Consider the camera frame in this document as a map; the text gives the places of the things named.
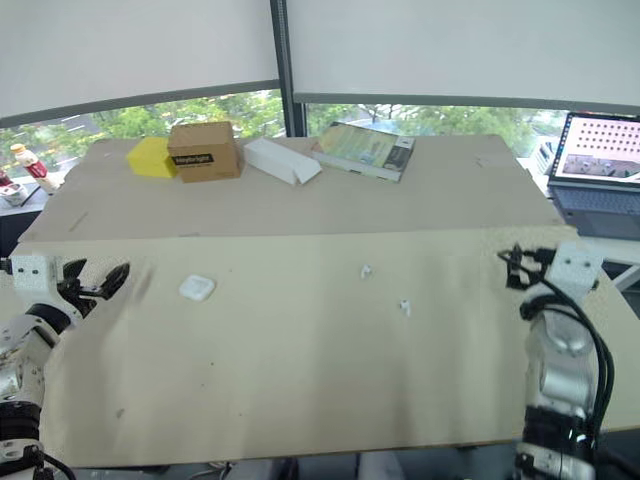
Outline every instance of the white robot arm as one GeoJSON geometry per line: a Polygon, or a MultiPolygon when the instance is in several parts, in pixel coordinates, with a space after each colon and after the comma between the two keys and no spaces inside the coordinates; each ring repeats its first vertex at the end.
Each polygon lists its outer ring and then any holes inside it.
{"type": "Polygon", "coordinates": [[[507,286],[527,290],[520,313],[531,322],[525,427],[516,469],[524,478],[595,479],[614,367],[581,305],[597,286],[603,259],[572,243],[555,251],[522,251],[516,245],[499,256],[507,262],[507,286]]]}
{"type": "Polygon", "coordinates": [[[70,469],[44,453],[40,411],[44,400],[44,366],[59,335],[86,318],[95,297],[110,299],[124,284],[129,265],[113,269],[100,287],[80,285],[86,260],[62,265],[57,257],[14,256],[0,260],[13,275],[14,287],[29,306],[23,315],[0,322],[0,477],[52,479],[50,463],[67,476],[70,469]]]}

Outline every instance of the small white piece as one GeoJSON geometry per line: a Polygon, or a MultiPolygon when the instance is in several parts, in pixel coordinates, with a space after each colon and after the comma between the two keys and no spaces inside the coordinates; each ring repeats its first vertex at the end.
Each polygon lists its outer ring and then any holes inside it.
{"type": "Polygon", "coordinates": [[[360,270],[360,278],[362,280],[364,280],[367,277],[369,277],[369,275],[371,275],[371,273],[373,273],[373,270],[371,269],[371,265],[365,263],[362,266],[362,270],[360,270]]]}
{"type": "Polygon", "coordinates": [[[400,300],[400,309],[409,318],[411,316],[411,302],[409,300],[400,300]]]}
{"type": "Polygon", "coordinates": [[[247,163],[291,185],[304,184],[322,171],[317,160],[259,138],[244,146],[247,163]]]}
{"type": "Polygon", "coordinates": [[[216,282],[200,275],[189,275],[180,285],[180,295],[196,302],[202,302],[216,288],[216,282]]]}

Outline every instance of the brown cardboard box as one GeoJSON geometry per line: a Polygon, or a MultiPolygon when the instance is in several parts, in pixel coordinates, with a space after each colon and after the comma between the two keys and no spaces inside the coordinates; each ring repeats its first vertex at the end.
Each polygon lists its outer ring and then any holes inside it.
{"type": "Polygon", "coordinates": [[[240,160],[229,122],[176,125],[171,129],[167,148],[185,183],[240,176],[240,160]]]}

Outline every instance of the yellow block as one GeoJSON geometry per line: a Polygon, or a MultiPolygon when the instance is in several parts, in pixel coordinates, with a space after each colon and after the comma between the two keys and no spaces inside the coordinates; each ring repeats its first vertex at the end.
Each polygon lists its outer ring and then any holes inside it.
{"type": "Polygon", "coordinates": [[[148,177],[172,178],[178,173],[167,150],[168,140],[160,137],[143,138],[127,154],[134,173],[148,177]]]}

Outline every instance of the book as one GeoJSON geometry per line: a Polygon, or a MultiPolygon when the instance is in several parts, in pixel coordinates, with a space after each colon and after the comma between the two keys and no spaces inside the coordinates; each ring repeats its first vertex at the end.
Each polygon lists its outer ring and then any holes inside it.
{"type": "Polygon", "coordinates": [[[330,167],[399,182],[413,145],[411,137],[333,122],[318,138],[311,155],[330,167]]]}

